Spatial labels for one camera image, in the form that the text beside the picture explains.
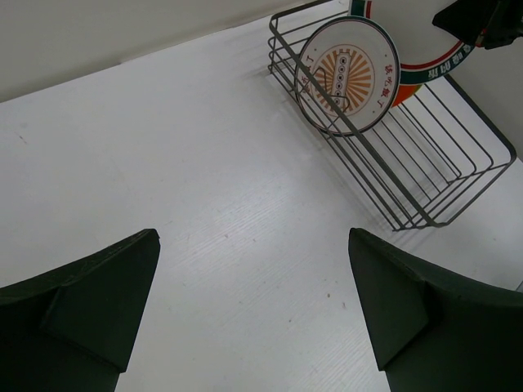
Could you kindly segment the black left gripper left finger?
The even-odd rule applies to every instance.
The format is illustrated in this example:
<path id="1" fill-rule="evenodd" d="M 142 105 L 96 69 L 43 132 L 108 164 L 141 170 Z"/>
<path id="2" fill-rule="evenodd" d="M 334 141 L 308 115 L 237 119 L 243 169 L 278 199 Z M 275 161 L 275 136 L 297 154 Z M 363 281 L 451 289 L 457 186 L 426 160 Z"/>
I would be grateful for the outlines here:
<path id="1" fill-rule="evenodd" d="M 155 229 L 1 289 L 3 391 L 113 391 L 159 261 Z"/>

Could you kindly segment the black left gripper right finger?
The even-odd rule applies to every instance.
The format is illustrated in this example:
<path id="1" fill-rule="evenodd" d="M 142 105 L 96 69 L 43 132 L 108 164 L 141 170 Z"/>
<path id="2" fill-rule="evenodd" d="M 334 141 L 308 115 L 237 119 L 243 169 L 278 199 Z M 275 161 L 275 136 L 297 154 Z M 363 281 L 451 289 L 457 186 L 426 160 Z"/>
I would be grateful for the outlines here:
<path id="1" fill-rule="evenodd" d="M 351 229 L 351 270 L 392 391 L 520 391 L 522 294 Z"/>

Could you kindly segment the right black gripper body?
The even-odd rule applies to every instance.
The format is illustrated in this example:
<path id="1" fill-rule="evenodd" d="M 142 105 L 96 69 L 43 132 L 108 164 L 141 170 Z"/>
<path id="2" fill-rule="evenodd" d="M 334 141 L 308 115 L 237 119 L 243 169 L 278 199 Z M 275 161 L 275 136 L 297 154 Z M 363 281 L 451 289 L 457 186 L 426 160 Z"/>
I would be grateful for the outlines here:
<path id="1" fill-rule="evenodd" d="M 489 1 L 477 47 L 491 50 L 513 44 L 522 37 L 522 1 Z"/>

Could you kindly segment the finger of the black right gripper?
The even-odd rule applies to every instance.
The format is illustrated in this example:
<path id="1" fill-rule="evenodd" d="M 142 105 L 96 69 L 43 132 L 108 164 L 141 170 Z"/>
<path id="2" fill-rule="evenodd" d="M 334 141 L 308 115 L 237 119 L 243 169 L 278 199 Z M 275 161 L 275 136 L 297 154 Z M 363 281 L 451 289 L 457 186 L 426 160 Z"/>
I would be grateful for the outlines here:
<path id="1" fill-rule="evenodd" d="M 486 30 L 496 6 L 494 0 L 454 1 L 435 14 L 432 24 L 460 41 L 476 41 Z"/>

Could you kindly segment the white plate green red rim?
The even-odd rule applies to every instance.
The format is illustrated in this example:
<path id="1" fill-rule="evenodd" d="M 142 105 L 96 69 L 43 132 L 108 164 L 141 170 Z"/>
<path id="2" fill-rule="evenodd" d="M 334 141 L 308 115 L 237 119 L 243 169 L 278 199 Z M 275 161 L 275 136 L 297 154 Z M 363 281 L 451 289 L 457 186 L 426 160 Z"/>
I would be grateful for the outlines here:
<path id="1" fill-rule="evenodd" d="M 400 85 L 425 84 L 457 68 L 473 46 L 432 24 L 448 0 L 350 1 L 348 14 L 381 25 L 400 58 Z"/>

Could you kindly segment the white plate orange sunburst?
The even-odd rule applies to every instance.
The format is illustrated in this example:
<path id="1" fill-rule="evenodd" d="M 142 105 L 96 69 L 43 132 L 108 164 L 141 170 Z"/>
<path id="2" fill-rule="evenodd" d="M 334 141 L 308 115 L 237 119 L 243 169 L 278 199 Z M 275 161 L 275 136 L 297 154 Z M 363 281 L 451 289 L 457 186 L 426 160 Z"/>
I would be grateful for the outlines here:
<path id="1" fill-rule="evenodd" d="M 301 49 L 295 71 L 297 103 L 323 133 L 351 136 L 376 126 L 400 87 L 400 61 L 394 42 L 362 16 L 335 18 L 319 27 Z"/>

